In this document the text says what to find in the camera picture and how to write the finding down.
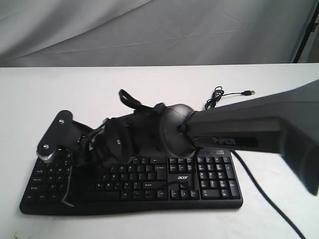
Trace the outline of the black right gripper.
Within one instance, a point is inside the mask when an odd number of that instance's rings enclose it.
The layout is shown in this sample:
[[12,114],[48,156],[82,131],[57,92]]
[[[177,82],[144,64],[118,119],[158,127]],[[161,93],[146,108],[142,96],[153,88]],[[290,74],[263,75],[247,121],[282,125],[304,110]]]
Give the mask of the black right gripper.
[[129,129],[119,118],[107,119],[101,128],[85,136],[81,150],[79,157],[71,150],[66,154],[70,167],[61,203],[68,207],[78,204],[82,173],[99,174],[112,166],[129,164],[134,154]]

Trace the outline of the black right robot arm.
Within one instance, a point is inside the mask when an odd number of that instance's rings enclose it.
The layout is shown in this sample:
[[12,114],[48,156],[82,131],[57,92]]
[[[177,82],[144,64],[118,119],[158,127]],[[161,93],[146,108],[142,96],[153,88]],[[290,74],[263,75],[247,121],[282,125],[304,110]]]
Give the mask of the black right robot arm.
[[63,203],[74,206],[106,167],[134,156],[187,158],[202,149],[281,155],[312,195],[319,191],[319,83],[202,111],[185,104],[143,105],[125,90],[121,102],[133,113],[107,119],[77,138],[80,154]]

